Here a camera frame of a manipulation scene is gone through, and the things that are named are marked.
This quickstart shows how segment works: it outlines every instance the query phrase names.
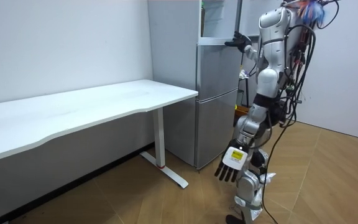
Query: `humanoid robot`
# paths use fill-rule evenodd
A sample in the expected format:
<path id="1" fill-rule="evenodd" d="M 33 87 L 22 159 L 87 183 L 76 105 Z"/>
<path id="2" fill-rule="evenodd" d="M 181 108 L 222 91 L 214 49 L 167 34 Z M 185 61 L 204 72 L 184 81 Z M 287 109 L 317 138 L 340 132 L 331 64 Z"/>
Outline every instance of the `humanoid robot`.
<path id="1" fill-rule="evenodd" d="M 263 199 L 255 203 L 255 198 L 264 194 L 269 164 L 261 147 L 270 139 L 273 126 L 280 123 L 283 134 L 296 120 L 296 106 L 301 103 L 300 91 L 316 41 L 313 29 L 326 27 L 321 27 L 323 6 L 331 2 L 337 4 L 338 12 L 337 1 L 309 0 L 283 2 L 278 9 L 263 14 L 259 19 L 259 50 L 254 50 L 250 39 L 238 32 L 232 42 L 226 42 L 257 65 L 254 102 L 248 115 L 238 120 L 215 173 L 220 180 L 235 182 L 237 187 L 234 200 L 242 217 L 228 215 L 227 224 L 252 224 L 252 212 L 261 211 Z"/>

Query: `refrigerator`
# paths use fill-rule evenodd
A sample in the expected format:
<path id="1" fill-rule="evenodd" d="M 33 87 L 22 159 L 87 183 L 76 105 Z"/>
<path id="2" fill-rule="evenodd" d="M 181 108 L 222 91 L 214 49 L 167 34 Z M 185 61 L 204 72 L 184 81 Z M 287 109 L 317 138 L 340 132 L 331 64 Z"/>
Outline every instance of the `refrigerator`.
<path id="1" fill-rule="evenodd" d="M 148 5 L 154 80 L 198 91 L 195 98 L 164 107 L 165 148 L 197 169 L 231 140 L 241 69 L 241 53 L 224 45 L 234 33 L 237 2 L 205 5 L 203 37 L 201 1 Z"/>

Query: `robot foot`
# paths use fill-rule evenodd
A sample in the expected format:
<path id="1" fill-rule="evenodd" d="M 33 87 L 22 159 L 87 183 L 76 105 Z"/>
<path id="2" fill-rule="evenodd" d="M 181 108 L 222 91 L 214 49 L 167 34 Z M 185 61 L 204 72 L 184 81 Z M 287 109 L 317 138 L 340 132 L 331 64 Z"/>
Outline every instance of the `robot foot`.
<path id="1" fill-rule="evenodd" d="M 232 216 L 232 215 L 227 215 L 226 216 L 226 223 L 227 224 L 246 224 L 245 222 L 243 222 L 241 219 Z"/>

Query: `baseboard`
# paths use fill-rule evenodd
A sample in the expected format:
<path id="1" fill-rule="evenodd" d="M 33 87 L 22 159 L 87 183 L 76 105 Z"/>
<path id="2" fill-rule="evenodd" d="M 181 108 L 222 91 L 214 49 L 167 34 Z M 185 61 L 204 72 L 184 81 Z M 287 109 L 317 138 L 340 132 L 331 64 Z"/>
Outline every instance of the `baseboard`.
<path id="1" fill-rule="evenodd" d="M 110 169 L 118 166 L 119 164 L 122 164 L 123 162 L 125 161 L 128 161 L 129 159 L 132 159 L 133 157 L 139 155 L 141 152 L 144 152 L 148 149 L 151 149 L 154 147 L 154 142 L 153 143 L 150 143 L 112 163 L 109 163 L 97 170 L 94 170 L 92 172 L 90 172 L 89 174 L 86 174 L 84 175 L 83 177 L 80 177 L 76 180 L 74 180 L 73 182 L 70 182 L 66 185 L 64 185 L 63 187 L 60 187 L 56 190 L 53 190 L 49 193 L 47 193 L 46 195 L 44 196 L 41 196 L 3 216 L 0 217 L 0 224 L 4 223 L 4 222 L 8 222 L 8 221 L 11 221 L 17 217 L 20 217 L 21 215 L 24 215 L 25 213 L 37 208 L 38 206 L 44 204 L 44 203 L 47 203 L 49 202 L 50 200 L 66 193 L 67 191 L 71 190 L 71 189 L 74 189 L 75 187 L 81 185 L 81 184 L 84 184 L 85 182 L 99 176 L 100 174 L 106 172 L 106 171 L 109 171 Z"/>

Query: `desk foot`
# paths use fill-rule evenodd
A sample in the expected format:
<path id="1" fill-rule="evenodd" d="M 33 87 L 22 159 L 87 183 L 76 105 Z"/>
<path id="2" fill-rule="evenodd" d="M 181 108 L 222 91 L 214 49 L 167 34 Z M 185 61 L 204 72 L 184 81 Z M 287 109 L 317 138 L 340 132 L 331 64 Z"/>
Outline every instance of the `desk foot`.
<path id="1" fill-rule="evenodd" d="M 151 162 L 153 165 L 155 165 L 158 168 L 158 166 L 155 163 L 155 158 L 152 155 L 150 155 L 147 152 L 142 152 L 140 155 L 143 156 L 145 159 L 147 159 L 149 162 Z M 169 169 L 167 166 L 164 166 L 164 168 L 162 168 L 160 170 L 162 172 L 164 172 L 164 174 L 167 174 L 173 181 L 175 181 L 183 189 L 186 188 L 187 185 L 189 185 L 189 183 L 187 181 L 185 181 L 183 178 L 181 178 L 178 174 L 176 174 L 174 171 Z"/>

